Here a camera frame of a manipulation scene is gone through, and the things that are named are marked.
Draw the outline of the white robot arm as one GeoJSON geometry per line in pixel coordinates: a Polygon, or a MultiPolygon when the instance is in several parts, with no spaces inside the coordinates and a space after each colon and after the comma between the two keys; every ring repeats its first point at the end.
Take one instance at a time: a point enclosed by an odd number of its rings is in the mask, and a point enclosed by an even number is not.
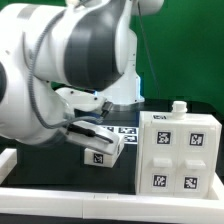
{"type": "Polygon", "coordinates": [[[130,21],[164,0],[67,0],[65,6],[13,3],[0,10],[0,136],[47,147],[70,141],[112,155],[117,134],[76,116],[80,98],[54,82],[89,91],[125,75],[130,21]]]}

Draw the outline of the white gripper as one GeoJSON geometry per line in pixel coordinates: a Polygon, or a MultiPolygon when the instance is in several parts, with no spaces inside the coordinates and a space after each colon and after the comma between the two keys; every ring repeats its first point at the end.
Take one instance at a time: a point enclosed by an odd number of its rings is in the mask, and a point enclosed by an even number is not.
{"type": "Polygon", "coordinates": [[[71,143],[107,155],[113,155],[120,144],[120,137],[114,132],[85,121],[70,124],[66,131],[66,137],[71,143]]]}

